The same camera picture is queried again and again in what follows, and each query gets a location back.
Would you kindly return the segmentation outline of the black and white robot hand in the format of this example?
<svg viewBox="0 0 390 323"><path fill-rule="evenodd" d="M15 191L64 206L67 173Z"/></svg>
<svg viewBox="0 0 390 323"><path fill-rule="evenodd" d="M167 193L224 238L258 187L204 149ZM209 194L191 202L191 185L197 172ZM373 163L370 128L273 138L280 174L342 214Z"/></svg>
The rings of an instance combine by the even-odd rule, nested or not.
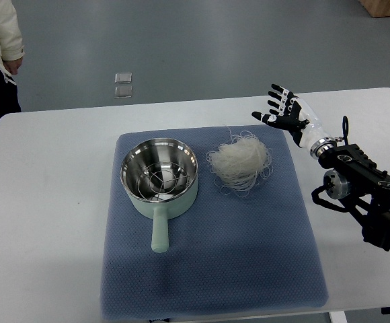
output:
<svg viewBox="0 0 390 323"><path fill-rule="evenodd" d="M268 113L252 112L252 116L269 127L288 131L300 148L310 151L312 146L329 135L310 105L290 90L272 84L268 92Z"/></svg>

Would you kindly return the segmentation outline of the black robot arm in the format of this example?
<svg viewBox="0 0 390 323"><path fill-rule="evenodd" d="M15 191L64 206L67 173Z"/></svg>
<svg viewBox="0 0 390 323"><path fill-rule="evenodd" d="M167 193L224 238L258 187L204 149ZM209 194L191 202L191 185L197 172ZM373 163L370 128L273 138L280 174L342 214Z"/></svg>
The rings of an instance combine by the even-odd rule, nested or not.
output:
<svg viewBox="0 0 390 323"><path fill-rule="evenodd" d="M342 119L343 136L322 139L311 148L327 170L312 201L326 209L349 213L362 228L363 240L390 251L390 175L380 171L356 144L348 142L349 124Z"/></svg>

